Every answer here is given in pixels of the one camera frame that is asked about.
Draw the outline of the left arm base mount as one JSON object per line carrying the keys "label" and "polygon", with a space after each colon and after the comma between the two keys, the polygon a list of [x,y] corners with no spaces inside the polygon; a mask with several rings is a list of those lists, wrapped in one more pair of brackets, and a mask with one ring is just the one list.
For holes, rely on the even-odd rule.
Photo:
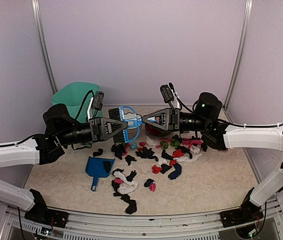
{"label": "left arm base mount", "polygon": [[30,189],[30,192],[34,197],[34,206],[25,212],[24,218],[36,223],[64,229],[69,214],[65,211],[48,208],[39,191]]}

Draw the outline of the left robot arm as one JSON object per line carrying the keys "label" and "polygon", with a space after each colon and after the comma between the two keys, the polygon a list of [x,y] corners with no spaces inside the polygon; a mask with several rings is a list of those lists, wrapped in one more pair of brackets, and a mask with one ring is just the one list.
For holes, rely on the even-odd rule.
{"label": "left robot arm", "polygon": [[[113,139],[115,143],[124,139],[126,121],[106,117],[91,118],[79,122],[71,117],[65,104],[50,107],[44,114],[44,134],[34,134],[24,140],[0,144],[0,168],[19,165],[46,165],[64,155],[64,149],[71,145],[104,142]],[[52,217],[41,193],[24,189],[0,179],[0,202],[31,212],[40,222]]]}

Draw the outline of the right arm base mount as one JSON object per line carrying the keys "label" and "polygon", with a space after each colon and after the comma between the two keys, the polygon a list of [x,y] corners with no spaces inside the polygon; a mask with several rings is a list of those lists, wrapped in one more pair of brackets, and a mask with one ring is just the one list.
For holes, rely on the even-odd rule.
{"label": "right arm base mount", "polygon": [[264,217],[261,207],[250,202],[253,189],[246,194],[239,208],[225,210],[219,214],[224,228],[249,223]]}

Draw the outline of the blue plastic dustpan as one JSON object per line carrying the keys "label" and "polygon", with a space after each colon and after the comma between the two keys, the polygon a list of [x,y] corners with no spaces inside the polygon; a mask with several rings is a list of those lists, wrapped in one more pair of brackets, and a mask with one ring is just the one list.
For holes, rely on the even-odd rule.
{"label": "blue plastic dustpan", "polygon": [[102,161],[112,161],[112,168],[115,163],[114,158],[100,158],[89,156],[87,160],[85,172],[89,177],[93,178],[90,188],[92,192],[95,192],[97,190],[99,178],[107,178],[111,174],[112,168],[109,173],[105,173]]}

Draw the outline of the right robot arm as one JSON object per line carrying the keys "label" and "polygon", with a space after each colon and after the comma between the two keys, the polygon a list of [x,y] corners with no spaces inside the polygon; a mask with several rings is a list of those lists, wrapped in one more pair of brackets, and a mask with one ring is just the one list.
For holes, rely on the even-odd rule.
{"label": "right robot arm", "polygon": [[[142,121],[162,132],[200,132],[202,141],[215,150],[236,148],[271,149],[283,152],[283,123],[240,125],[219,120],[221,101],[209,92],[199,95],[194,112],[164,108],[144,115]],[[270,197],[283,188],[283,161],[252,189],[237,211],[248,222]]]}

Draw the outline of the blue hand brush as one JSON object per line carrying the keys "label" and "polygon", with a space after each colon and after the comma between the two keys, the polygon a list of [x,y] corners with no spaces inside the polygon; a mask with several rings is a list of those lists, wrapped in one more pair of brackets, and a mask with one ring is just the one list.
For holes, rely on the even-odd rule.
{"label": "blue hand brush", "polygon": [[130,144],[140,135],[141,126],[144,124],[141,115],[130,106],[118,106],[108,110],[108,116],[120,123],[112,123],[112,131],[120,129],[119,133],[112,137],[115,144]]}

